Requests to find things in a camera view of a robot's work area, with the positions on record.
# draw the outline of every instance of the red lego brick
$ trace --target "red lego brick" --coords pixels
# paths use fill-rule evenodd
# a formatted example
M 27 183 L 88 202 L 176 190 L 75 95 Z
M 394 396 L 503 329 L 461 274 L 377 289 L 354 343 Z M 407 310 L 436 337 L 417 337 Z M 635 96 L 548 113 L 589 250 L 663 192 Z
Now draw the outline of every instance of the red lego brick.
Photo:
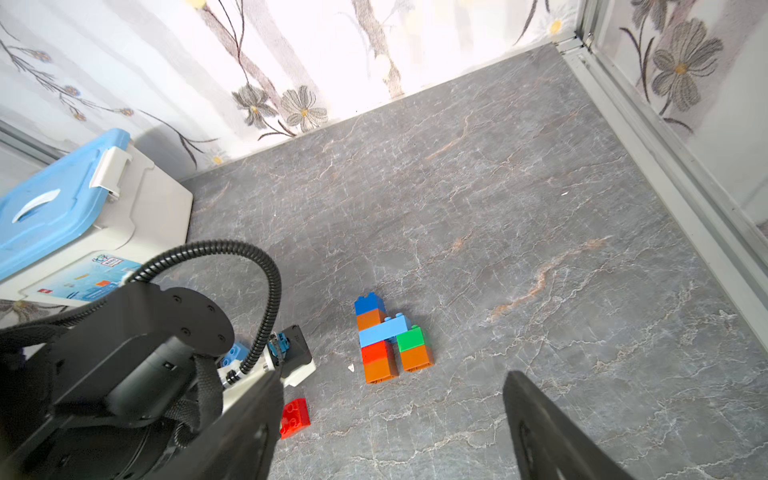
M 376 360 L 393 357 L 394 355 L 392 344 L 383 340 L 362 348 L 362 364 L 368 365 Z
M 283 409 L 280 438 L 287 439 L 310 425 L 312 422 L 310 422 L 310 413 L 306 409 L 306 399 L 293 400 Z

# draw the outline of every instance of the floral curtain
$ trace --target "floral curtain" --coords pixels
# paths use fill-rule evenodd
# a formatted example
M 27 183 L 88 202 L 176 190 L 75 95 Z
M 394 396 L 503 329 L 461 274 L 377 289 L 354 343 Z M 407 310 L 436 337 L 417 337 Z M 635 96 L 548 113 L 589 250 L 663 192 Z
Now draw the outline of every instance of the floral curtain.
M 598 48 L 768 233 L 768 2 L 615 0 Z
M 9 0 L 0 118 L 176 178 L 573 36 L 579 0 Z

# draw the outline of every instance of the duplo block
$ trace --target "duplo block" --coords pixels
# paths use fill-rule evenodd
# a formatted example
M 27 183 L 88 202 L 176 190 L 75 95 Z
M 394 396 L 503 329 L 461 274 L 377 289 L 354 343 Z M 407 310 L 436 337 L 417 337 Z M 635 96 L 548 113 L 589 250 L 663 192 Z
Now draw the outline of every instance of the duplo block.
M 414 325 L 409 331 L 397 336 L 397 348 L 401 353 L 422 345 L 428 345 L 428 343 L 422 328 L 418 325 Z
M 398 313 L 395 318 L 386 317 L 384 323 L 374 325 L 359 332 L 360 347 L 363 348 L 368 345 L 373 345 L 382 340 L 394 341 L 398 335 L 403 334 L 410 329 L 411 322 L 408 320 L 408 317 L 402 313 Z
M 416 348 L 401 352 L 400 359 L 402 360 L 402 369 L 411 373 L 435 365 L 432 349 L 427 345 L 417 346 Z
M 394 358 L 395 353 L 392 350 L 392 344 L 386 340 L 362 348 L 362 364 L 368 365 L 376 360 Z
M 226 354 L 224 358 L 221 359 L 221 366 L 228 366 L 235 360 L 240 360 L 242 362 L 245 360 L 245 357 L 248 356 L 249 351 L 250 349 L 242 343 L 235 342 L 228 354 Z
M 372 310 L 379 309 L 382 312 L 386 311 L 384 308 L 384 300 L 379 298 L 374 292 L 368 294 L 368 296 L 359 296 L 355 302 L 355 315 L 362 315 Z
M 386 313 L 384 313 L 384 310 L 371 310 L 370 312 L 366 312 L 362 315 L 357 316 L 357 330 L 361 331 L 364 329 L 369 329 L 372 326 L 379 325 L 380 323 L 384 322 L 384 319 L 386 318 Z
M 280 438 L 287 439 L 310 425 L 312 422 L 310 422 L 310 412 L 306 408 L 306 399 L 293 400 L 283 408 Z
M 381 383 L 394 379 L 399 375 L 395 356 L 375 360 L 362 366 L 366 371 L 366 383 Z

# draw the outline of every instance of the white storage container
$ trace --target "white storage container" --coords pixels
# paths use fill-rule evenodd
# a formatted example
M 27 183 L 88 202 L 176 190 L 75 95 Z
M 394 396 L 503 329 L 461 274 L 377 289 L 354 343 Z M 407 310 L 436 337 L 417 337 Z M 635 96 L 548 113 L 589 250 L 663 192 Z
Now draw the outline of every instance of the white storage container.
M 0 199 L 0 299 L 80 306 L 187 239 L 192 193 L 112 129 Z

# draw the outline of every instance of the light blue lego brick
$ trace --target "light blue lego brick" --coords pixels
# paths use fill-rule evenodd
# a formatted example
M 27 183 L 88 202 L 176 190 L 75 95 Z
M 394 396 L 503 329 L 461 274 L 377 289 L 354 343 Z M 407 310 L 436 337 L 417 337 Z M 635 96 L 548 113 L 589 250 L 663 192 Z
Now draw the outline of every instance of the light blue lego brick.
M 395 318 L 386 317 L 384 323 L 374 325 L 368 329 L 359 332 L 360 348 L 374 343 L 388 340 L 394 342 L 398 335 L 411 329 L 411 321 L 402 313 L 398 313 Z
M 374 292 L 368 294 L 368 296 L 359 296 L 355 302 L 355 315 L 362 315 L 364 313 L 372 312 L 379 309 L 382 312 L 386 312 L 384 308 L 384 300 L 382 300 Z
M 232 348 L 224 356 L 224 358 L 221 360 L 221 366 L 227 366 L 234 362 L 235 360 L 240 360 L 241 362 L 245 360 L 245 357 L 248 356 L 248 352 L 250 349 L 243 345 L 240 342 L 235 342 L 234 345 L 232 345 Z

